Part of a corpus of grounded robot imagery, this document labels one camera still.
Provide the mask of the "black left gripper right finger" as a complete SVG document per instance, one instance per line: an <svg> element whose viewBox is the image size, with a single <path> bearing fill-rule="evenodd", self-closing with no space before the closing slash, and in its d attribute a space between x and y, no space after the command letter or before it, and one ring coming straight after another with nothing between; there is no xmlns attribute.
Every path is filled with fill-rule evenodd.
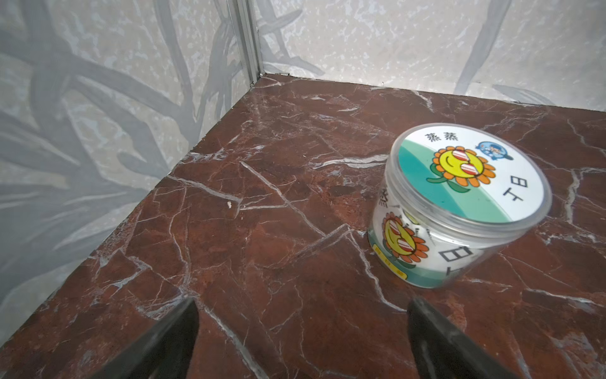
<svg viewBox="0 0 606 379"><path fill-rule="evenodd" d="M408 307L407 332L421 378L516 378L424 298Z"/></svg>

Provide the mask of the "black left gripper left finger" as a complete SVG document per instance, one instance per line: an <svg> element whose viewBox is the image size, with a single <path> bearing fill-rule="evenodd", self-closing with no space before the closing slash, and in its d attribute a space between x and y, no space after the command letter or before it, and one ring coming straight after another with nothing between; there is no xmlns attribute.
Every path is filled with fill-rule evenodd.
<svg viewBox="0 0 606 379"><path fill-rule="evenodd" d="M188 298L93 374L93 378L185 378L199 329L199 312Z"/></svg>

